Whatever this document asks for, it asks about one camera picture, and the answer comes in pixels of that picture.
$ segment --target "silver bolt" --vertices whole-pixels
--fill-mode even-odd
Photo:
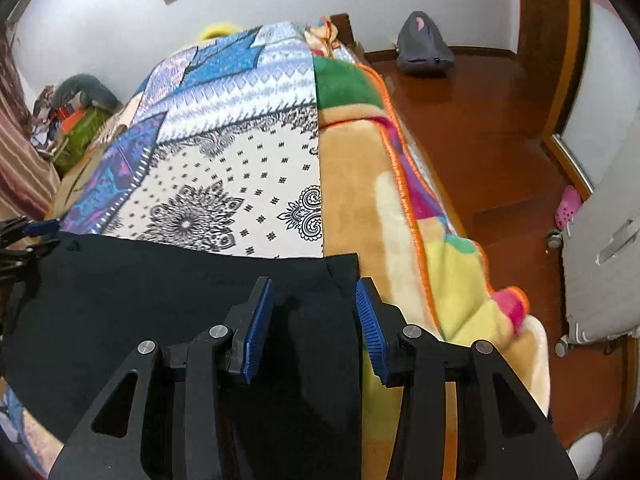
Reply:
[[[209,328],[209,335],[215,338],[224,337],[228,332],[229,329],[224,325],[216,325]]]
[[[138,352],[140,352],[142,355],[149,354],[150,352],[153,352],[155,348],[156,348],[156,343],[154,343],[153,341],[147,340],[147,341],[143,341],[138,345]]]
[[[494,346],[488,341],[481,339],[476,343],[476,350],[478,350],[481,354],[490,354],[494,351]]]
[[[402,333],[407,337],[420,337],[422,335],[422,329],[419,326],[407,325],[402,329]]]

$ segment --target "white suitcase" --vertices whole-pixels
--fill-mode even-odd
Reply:
[[[559,345],[639,336],[639,232],[640,120],[635,120],[595,192],[562,232],[569,333]]]

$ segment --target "pink curtain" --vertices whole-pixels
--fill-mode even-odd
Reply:
[[[40,220],[60,180],[29,142],[31,114],[24,103],[6,28],[0,25],[0,219]]]

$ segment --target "reddish brown floor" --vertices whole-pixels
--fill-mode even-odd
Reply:
[[[622,351],[554,353],[564,333],[559,252],[546,232],[567,181],[540,145],[548,102],[527,87],[511,59],[457,56],[443,79],[404,76],[395,62],[373,64],[396,108],[428,153],[466,234],[486,251],[492,285],[517,285],[545,326],[551,410],[562,444],[612,427],[620,410]]]

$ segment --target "gray backpack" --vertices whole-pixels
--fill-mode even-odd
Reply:
[[[398,35],[398,68],[405,74],[445,73],[454,56],[433,20],[416,10],[404,22]]]

